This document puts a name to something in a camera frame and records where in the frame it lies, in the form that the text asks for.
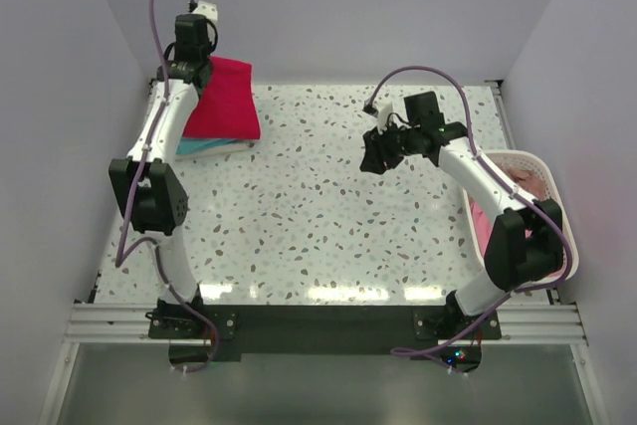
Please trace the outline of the red t shirt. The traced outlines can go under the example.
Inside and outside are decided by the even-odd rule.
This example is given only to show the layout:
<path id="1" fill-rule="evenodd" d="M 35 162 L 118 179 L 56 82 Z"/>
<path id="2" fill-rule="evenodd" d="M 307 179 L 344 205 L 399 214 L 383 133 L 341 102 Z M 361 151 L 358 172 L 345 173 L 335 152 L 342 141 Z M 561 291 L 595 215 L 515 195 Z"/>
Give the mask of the red t shirt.
<path id="1" fill-rule="evenodd" d="M 253 66 L 211 56 L 212 76 L 187 121 L 189 139 L 259 140 L 261 126 L 252 92 Z"/>

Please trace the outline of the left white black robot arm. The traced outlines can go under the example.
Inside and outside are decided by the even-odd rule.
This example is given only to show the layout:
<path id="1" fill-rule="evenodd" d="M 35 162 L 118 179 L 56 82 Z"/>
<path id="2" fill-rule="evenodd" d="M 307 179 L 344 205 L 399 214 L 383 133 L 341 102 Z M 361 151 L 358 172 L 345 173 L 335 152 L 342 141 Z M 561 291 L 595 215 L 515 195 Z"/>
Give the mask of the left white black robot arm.
<path id="1" fill-rule="evenodd" d="M 188 195 L 173 169 L 178 144 L 212 76 L 217 44 L 213 22 L 198 13 L 175 19 L 175 40 L 159 52 L 156 90 L 137 142 L 114 159 L 108 177 L 123 219 L 122 229 L 152 246 L 161 286 L 148 318 L 155 327 L 199 335 L 208 325 L 199 286 L 188 264 L 183 225 Z"/>

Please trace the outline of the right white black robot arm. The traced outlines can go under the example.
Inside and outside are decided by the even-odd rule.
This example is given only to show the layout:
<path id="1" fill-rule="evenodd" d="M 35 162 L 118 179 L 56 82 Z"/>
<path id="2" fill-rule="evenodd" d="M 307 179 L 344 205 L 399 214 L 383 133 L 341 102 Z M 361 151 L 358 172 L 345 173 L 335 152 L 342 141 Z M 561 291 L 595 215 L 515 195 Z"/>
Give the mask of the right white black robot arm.
<path id="1" fill-rule="evenodd" d="M 405 98 L 407 116 L 391 104 L 366 103 L 376 126 L 363 136 L 363 172 L 381 175 L 410 155 L 421 155 L 455 179 L 486 214 L 492 229 L 482 272 L 450 293 L 436 328 L 467 337 L 479 316 L 506 294 L 561 270 L 562 210 L 521 189 L 487 155 L 472 149 L 467 128 L 448 122 L 433 92 Z"/>

